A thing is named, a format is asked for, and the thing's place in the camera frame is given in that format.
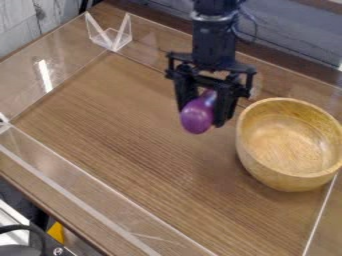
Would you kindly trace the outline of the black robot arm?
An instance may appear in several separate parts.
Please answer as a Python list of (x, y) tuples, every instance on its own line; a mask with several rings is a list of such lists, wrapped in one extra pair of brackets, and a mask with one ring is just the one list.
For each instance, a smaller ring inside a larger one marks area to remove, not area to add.
[(257, 70), (237, 61), (240, 18), (246, 0), (194, 0), (193, 51), (169, 52), (166, 78), (174, 81), (183, 128), (202, 134), (233, 118), (252, 96)]

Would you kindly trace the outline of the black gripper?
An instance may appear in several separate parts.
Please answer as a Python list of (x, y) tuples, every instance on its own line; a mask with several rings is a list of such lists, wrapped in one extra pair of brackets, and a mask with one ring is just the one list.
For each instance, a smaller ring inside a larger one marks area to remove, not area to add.
[[(170, 52), (166, 77), (174, 80), (178, 110), (198, 97), (194, 78), (201, 71), (230, 73), (226, 84), (216, 88), (214, 126), (222, 127), (233, 118), (240, 97), (249, 98), (253, 88), (256, 68), (236, 60), (238, 39), (238, 19), (195, 20), (193, 28), (193, 52)], [(214, 86), (213, 78), (201, 78)]]

